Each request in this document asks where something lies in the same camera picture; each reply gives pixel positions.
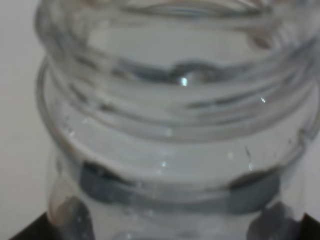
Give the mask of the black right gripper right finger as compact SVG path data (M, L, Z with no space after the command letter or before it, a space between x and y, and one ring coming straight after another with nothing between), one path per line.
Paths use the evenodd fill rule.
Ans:
M320 240L320 222L308 214L304 215L299 240Z

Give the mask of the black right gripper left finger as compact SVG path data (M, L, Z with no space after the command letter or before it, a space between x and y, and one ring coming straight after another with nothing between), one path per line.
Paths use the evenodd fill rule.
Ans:
M58 240L57 232L51 226L48 216L43 213L36 220L15 234L9 240Z

